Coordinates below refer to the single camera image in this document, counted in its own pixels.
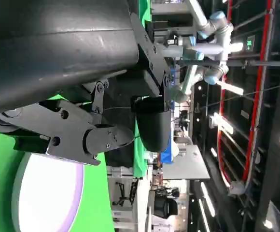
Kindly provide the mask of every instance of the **table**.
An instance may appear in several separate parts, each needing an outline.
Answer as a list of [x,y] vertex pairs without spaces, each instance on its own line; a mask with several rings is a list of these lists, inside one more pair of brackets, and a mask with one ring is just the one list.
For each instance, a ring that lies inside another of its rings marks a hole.
[[149,166],[147,175],[138,182],[135,201],[131,207],[116,206],[112,209],[112,216],[122,221],[114,222],[118,229],[129,229],[136,232],[144,232],[147,225],[147,208],[151,187],[153,167]]

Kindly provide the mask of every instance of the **bolt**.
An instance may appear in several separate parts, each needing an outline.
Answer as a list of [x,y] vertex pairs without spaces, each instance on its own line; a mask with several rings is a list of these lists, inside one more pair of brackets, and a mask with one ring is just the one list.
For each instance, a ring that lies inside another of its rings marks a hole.
[[104,90],[103,84],[98,84],[98,85],[97,85],[97,91],[98,91],[99,93],[102,93],[103,90]]

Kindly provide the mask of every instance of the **office chair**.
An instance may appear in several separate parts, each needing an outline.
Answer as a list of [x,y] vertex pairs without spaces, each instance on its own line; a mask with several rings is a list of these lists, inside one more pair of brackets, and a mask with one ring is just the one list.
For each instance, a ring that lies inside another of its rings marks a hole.
[[155,196],[154,215],[167,219],[171,215],[178,215],[178,204],[174,199]]

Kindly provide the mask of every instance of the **black cylindrical object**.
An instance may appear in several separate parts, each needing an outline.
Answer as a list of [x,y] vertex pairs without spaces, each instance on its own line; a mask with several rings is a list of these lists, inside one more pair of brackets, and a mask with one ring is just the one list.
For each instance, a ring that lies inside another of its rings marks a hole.
[[0,0],[0,112],[138,62],[125,0]]

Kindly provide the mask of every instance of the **metal bracket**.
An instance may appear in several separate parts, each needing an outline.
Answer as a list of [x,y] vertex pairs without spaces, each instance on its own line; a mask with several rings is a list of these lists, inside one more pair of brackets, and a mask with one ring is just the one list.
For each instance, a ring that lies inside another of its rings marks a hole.
[[[100,164],[100,161],[96,160],[98,153],[125,146],[133,141],[131,130],[120,127],[97,128],[92,124],[93,115],[68,101],[56,101],[56,109],[57,111],[54,111],[41,104],[32,104],[14,112],[4,112],[0,114],[0,120],[37,133],[38,137],[46,136],[46,155],[94,166]],[[118,139],[104,137],[108,131],[113,132]]]

